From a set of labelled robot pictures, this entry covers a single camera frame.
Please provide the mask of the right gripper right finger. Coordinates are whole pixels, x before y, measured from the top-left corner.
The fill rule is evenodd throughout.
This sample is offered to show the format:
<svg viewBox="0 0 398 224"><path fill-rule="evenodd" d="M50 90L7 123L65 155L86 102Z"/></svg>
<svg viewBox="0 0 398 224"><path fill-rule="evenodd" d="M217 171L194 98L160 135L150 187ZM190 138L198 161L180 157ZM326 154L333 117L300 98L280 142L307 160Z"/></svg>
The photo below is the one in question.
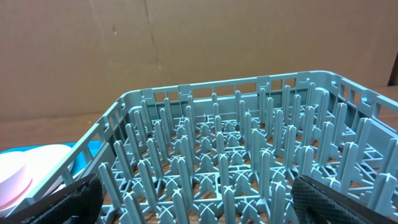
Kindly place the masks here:
<svg viewBox="0 0 398 224"><path fill-rule="evenodd" d="M291 191L293 208L300 224L378 224L395 223L349 197L300 175L295 178Z"/></svg>

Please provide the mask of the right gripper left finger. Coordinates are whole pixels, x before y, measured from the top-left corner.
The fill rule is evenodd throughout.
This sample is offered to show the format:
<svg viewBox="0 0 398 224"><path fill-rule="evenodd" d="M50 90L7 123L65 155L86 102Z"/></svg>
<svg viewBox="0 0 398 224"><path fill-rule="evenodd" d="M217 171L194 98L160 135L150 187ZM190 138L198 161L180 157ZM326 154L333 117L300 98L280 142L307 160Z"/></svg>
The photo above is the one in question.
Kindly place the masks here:
<svg viewBox="0 0 398 224"><path fill-rule="evenodd" d="M90 174L21 211L2 218L1 223L96 223L102 204L102 182L98 175Z"/></svg>

